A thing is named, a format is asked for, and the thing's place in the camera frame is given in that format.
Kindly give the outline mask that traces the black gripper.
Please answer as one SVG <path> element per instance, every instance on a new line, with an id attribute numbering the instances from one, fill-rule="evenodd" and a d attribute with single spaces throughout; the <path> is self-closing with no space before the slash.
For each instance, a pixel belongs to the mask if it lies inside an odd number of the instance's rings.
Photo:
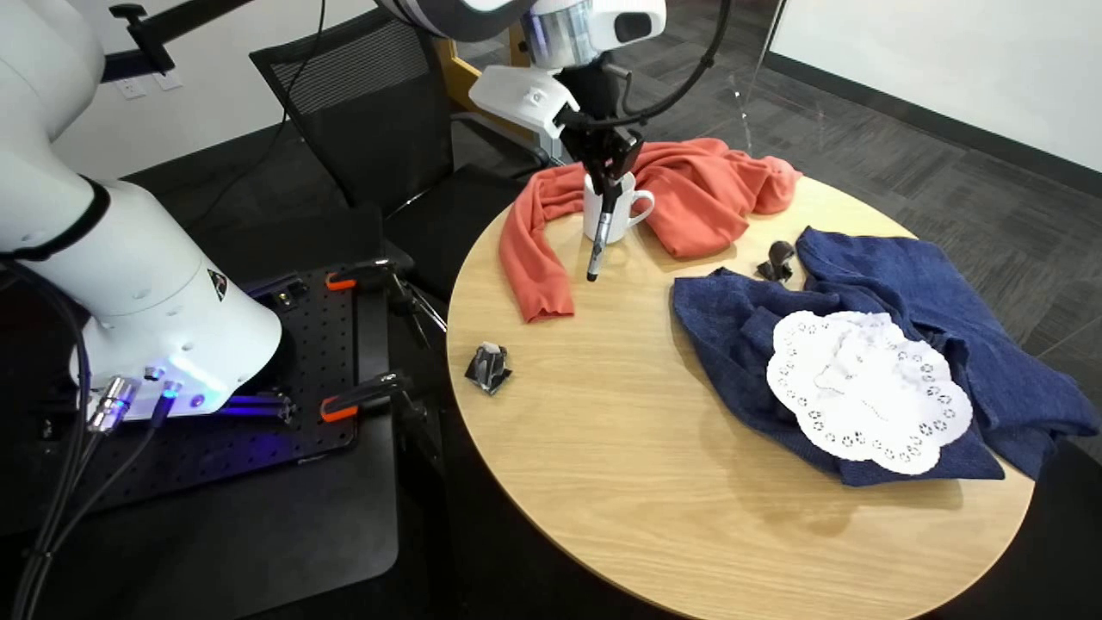
<path id="1" fill-rule="evenodd" d="M 621 76 L 611 62 L 561 69 L 553 84 L 567 103 L 553 112 L 559 142 L 574 161 L 585 161 L 597 194 L 623 188 L 640 156 L 637 127 L 621 112 Z"/>

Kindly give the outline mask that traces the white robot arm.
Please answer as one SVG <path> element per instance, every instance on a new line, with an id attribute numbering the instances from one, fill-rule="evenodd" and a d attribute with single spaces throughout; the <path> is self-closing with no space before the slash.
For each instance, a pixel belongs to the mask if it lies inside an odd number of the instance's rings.
<path id="1" fill-rule="evenodd" d="M 450 41 L 534 24 L 539 76 L 663 30 L 663 0 L 375 0 Z M 100 182 L 56 150 L 106 56 L 71 0 L 0 0 L 0 254 L 87 309 L 68 353 L 88 418 L 207 418 L 279 350 L 281 320 L 249 297 L 134 182 Z"/>

